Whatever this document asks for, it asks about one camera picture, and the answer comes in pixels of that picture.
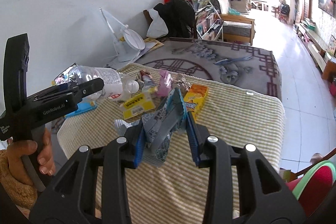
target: framed picture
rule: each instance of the framed picture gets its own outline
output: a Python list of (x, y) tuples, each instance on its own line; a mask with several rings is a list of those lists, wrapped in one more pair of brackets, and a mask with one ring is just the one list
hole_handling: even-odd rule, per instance
[(328, 45), (328, 52), (332, 55), (335, 56), (335, 51), (336, 51), (336, 39), (332, 35), (330, 37), (329, 45)]

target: blue packet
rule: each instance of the blue packet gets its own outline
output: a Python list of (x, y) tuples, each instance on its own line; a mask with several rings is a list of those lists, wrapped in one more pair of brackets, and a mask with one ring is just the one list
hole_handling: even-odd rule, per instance
[(65, 115), (65, 118), (70, 118), (72, 116), (76, 116), (78, 114), (93, 110), (97, 107), (97, 104), (95, 101), (90, 101), (90, 102), (80, 102), (79, 104), (77, 104), (77, 106), (78, 106), (78, 109), (75, 110), (74, 112), (71, 112)]

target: white plastic bag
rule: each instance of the white plastic bag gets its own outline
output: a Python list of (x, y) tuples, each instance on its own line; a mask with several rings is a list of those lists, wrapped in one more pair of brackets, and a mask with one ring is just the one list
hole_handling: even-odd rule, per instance
[(154, 10), (148, 10), (153, 22), (149, 26), (147, 37), (159, 38), (168, 34), (168, 28), (164, 20), (159, 16), (159, 13)]

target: wooden bed frame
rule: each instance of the wooden bed frame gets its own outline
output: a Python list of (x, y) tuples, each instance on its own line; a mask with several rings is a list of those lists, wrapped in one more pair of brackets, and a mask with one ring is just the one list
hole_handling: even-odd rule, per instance
[(244, 17), (244, 16), (234, 16), (234, 15), (228, 15), (228, 14), (221, 14), (220, 17), (223, 21), (241, 22), (241, 23), (251, 24), (251, 26), (252, 26), (251, 35), (249, 37), (242, 37), (242, 36), (233, 35), (233, 34), (224, 34), (223, 38), (228, 39), (228, 40), (250, 43), (250, 45), (252, 46), (253, 38), (254, 38), (254, 34), (255, 34), (254, 19), (247, 18), (247, 17)]

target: person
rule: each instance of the person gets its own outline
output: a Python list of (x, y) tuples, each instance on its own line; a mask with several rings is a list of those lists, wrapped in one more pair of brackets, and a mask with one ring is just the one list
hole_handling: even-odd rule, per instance
[[(37, 199), (37, 190), (22, 163), (21, 156), (31, 155), (37, 143), (31, 140), (10, 142), (6, 150), (0, 150), (0, 183), (12, 201), (27, 217)], [(55, 173), (55, 163), (51, 145), (51, 133), (46, 129), (43, 135), (43, 150), (37, 160), (39, 171), (44, 175)]]

